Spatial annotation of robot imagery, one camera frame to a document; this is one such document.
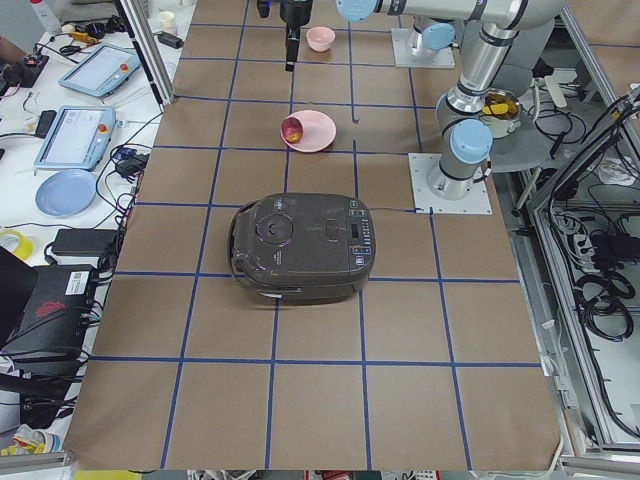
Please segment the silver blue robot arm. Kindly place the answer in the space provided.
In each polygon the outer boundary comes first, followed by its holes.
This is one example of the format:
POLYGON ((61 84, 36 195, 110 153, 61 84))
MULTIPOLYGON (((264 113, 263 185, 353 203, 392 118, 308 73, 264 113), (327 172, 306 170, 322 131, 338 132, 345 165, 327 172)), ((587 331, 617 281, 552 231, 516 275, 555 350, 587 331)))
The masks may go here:
POLYGON ((438 53, 449 47, 455 39, 455 28, 450 20, 415 16, 411 49, 414 56, 438 53))
POLYGON ((488 159, 493 138, 479 115, 514 39, 554 19, 563 1, 337 1, 342 18, 359 22, 373 14, 478 21, 477 42, 463 60, 457 84, 441 97, 437 117, 444 140, 438 165, 426 176, 429 190, 444 200, 464 198, 488 159))

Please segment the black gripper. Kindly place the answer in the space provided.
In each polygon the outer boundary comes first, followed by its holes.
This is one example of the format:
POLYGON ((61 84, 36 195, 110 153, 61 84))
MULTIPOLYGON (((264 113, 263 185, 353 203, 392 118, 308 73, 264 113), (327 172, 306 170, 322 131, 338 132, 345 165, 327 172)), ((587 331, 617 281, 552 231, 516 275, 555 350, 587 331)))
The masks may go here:
POLYGON ((289 25, 306 25, 312 13, 313 0, 281 0, 279 15, 286 26, 286 60, 285 70, 293 71, 298 59, 300 45, 300 27, 289 25))

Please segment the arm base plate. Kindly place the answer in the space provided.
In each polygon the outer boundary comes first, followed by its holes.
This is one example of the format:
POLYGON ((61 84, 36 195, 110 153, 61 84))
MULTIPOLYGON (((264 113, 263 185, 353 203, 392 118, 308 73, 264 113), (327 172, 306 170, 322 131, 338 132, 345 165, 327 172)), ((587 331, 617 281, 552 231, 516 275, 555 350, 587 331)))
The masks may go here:
POLYGON ((391 39, 396 67, 453 69, 455 66, 450 47, 454 33, 448 26, 432 26, 423 33, 413 28, 393 28, 391 39))
POLYGON ((440 159, 440 154, 408 154, 414 210, 423 214, 491 215, 481 168, 470 179, 453 180, 441 171, 440 159))

